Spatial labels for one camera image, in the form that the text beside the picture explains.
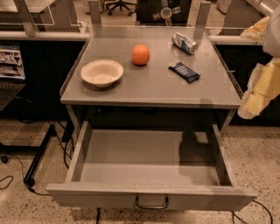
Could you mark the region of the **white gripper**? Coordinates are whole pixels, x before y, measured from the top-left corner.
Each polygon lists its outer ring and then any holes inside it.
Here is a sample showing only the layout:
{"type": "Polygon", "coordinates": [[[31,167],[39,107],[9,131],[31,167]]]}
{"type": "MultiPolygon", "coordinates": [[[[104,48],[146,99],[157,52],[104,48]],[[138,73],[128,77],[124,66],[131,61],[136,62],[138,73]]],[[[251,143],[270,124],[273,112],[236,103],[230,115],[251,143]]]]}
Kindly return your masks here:
{"type": "MultiPolygon", "coordinates": [[[[252,41],[263,40],[262,49],[272,57],[279,57],[280,12],[275,11],[271,17],[264,17],[251,25],[241,33],[241,38],[252,41]]],[[[273,58],[266,66],[257,63],[247,87],[237,114],[243,119],[253,119],[280,95],[280,58],[273,58]]]]}

